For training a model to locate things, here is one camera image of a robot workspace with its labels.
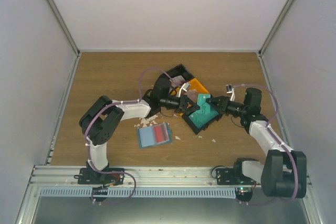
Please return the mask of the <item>green credit card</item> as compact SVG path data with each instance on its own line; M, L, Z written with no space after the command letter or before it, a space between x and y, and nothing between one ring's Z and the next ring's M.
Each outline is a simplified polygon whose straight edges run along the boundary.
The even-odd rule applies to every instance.
M198 114L204 114L207 115L211 111L211 106L206 102L208 98L210 98L211 95L207 93L199 93L197 97L197 105L199 106L199 109L195 111Z

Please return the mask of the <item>blue leather card holder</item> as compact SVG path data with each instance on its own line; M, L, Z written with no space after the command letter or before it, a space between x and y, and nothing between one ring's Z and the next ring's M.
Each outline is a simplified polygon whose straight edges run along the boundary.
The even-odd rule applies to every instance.
M172 130L170 129L170 126L168 123L165 123L167 126L167 131L169 134L170 140L166 143L163 144L168 144L172 143ZM140 148L148 148L148 147L155 147L158 145L163 145L163 144L157 144L155 140L155 135L154 135L154 127L157 126L148 126L148 127L143 127L140 129L137 129L137 137L138 137L138 142L139 142L139 147Z

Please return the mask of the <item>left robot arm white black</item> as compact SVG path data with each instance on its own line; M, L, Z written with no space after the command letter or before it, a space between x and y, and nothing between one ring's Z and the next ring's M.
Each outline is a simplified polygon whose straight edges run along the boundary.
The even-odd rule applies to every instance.
M162 108L175 113L192 113L199 109L186 94L195 78L179 82L181 79L181 76L158 78L154 86L136 100L111 100L103 95L81 117L79 126L88 148L87 166L91 169L90 178L96 184L103 184L108 179L107 142L121 121L152 117Z

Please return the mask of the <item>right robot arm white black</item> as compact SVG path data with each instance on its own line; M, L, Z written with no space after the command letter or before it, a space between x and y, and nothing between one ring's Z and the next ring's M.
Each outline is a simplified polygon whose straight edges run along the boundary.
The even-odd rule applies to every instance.
M307 193L307 157L295 151L273 130L271 119L261 113L265 87L247 84L242 103L235 102L236 86L226 86L228 96L208 98L206 102L221 115L240 119L244 130L256 140L266 155L264 164L253 158L238 158L231 168L240 185L252 180L261 185L267 197L287 200L304 198Z

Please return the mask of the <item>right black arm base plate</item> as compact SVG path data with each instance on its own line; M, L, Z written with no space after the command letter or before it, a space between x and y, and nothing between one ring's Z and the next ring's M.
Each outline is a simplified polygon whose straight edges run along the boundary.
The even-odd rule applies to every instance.
M246 177L235 168L215 166L211 169L210 175L216 179L217 185L259 185L259 182Z

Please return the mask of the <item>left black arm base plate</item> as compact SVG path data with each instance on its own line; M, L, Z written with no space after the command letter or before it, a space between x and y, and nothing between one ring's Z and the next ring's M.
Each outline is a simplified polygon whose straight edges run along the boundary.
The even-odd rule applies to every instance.
M81 168L79 174L74 176L74 179L77 180L77 183L80 185L121 185L123 184L124 168L110 168L107 167L103 170L108 174L102 174L93 170L90 166L86 168Z

